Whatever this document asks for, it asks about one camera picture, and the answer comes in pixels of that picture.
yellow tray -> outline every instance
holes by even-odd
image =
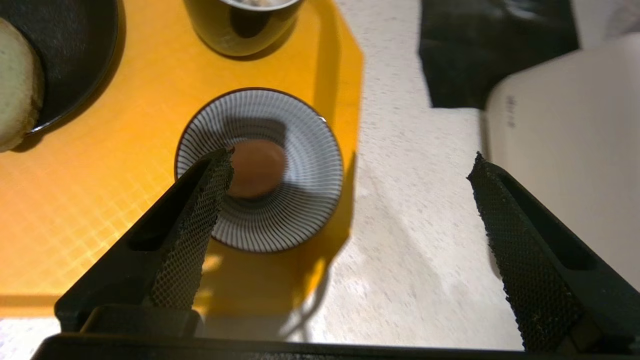
[[[280,47],[245,60],[204,45],[182,1],[125,0],[120,11],[126,31],[101,94],[41,140],[0,154],[0,316],[51,315],[173,183],[176,146],[193,114],[246,86],[289,92],[327,119],[344,158],[342,198],[324,229],[290,251],[248,254],[210,242],[196,308],[265,314],[299,306],[351,223],[363,60],[335,5],[305,1]]]

table surface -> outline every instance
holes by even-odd
[[[299,310],[217,318],[209,335],[522,349],[465,179],[481,148],[479,112],[430,108],[418,1],[337,2],[365,54],[351,237]],[[3,320],[0,358],[27,359],[57,330],[52,318]]]

black plate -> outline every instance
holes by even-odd
[[[104,77],[118,36],[117,0],[0,0],[0,17],[40,57],[44,103],[32,133],[69,114]]]

bread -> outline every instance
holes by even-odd
[[[0,19],[0,151],[21,143],[42,107],[44,76],[28,41]]]
[[[231,166],[234,177],[227,194],[255,199],[272,192],[280,184],[287,159],[284,150],[268,140],[246,140],[234,146]]]

brown food item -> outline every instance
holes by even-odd
[[[234,148],[231,155],[234,178],[227,194],[254,199],[278,187],[287,164],[280,146],[269,140],[246,140]]]

